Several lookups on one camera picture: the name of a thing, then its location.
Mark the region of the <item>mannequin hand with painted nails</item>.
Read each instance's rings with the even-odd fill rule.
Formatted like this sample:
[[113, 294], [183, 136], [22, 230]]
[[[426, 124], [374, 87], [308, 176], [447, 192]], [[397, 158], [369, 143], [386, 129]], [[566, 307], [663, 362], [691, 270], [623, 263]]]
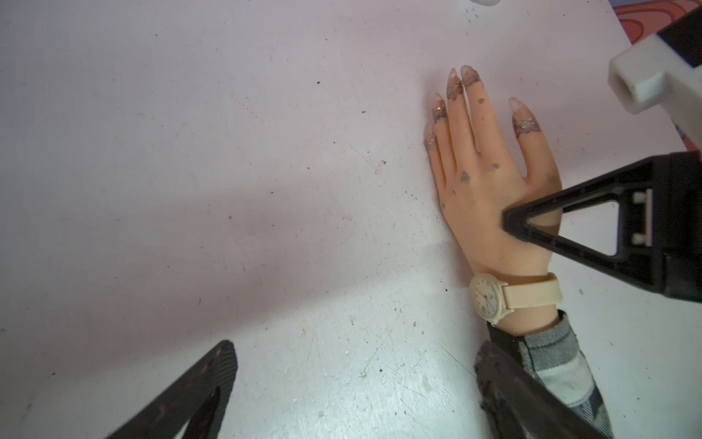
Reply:
[[561, 176], [537, 117], [509, 101], [526, 171], [504, 139], [486, 86], [471, 66], [451, 70], [424, 135], [442, 215], [474, 274], [510, 284], [548, 276], [551, 253], [504, 230], [504, 213], [561, 191]]

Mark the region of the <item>plaid sleeve forearm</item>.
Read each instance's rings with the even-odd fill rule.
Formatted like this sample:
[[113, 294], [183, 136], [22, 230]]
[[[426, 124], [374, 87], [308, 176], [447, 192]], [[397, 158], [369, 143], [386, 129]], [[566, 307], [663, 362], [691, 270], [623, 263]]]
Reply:
[[553, 326], [526, 336], [487, 327], [490, 340], [570, 411], [606, 437], [614, 436], [606, 404], [564, 311]]

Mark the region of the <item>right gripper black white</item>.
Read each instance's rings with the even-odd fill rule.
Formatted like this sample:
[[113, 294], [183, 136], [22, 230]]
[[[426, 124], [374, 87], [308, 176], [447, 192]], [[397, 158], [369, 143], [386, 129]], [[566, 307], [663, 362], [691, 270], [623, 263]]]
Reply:
[[621, 5], [632, 47], [611, 59], [608, 82], [633, 115], [659, 106], [687, 148], [701, 146], [701, 6]]

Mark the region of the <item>cream wrist watch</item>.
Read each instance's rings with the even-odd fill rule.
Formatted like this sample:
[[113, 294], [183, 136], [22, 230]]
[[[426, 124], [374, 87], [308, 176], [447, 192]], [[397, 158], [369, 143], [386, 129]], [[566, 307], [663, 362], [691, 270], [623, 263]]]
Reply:
[[491, 274], [479, 274], [471, 280], [469, 293], [477, 314], [492, 326], [519, 309], [557, 305], [563, 300], [554, 274], [546, 280], [513, 285]]

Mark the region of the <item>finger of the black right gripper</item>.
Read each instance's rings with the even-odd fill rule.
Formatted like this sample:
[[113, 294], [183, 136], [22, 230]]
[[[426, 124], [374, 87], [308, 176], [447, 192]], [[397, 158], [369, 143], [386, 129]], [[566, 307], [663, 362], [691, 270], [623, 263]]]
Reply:
[[650, 293], [701, 300], [701, 158], [647, 157], [511, 208], [504, 229]]

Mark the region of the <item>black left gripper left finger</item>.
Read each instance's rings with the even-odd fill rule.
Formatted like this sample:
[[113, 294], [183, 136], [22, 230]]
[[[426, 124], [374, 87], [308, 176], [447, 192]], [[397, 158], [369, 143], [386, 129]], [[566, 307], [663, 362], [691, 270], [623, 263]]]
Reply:
[[237, 371], [234, 344], [222, 340], [110, 437], [216, 438]]

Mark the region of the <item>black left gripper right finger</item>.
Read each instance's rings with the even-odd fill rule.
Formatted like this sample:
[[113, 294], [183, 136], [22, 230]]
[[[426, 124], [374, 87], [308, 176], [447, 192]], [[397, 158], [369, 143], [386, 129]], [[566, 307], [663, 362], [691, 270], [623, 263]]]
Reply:
[[493, 438], [603, 438], [507, 353], [484, 342], [475, 375]]

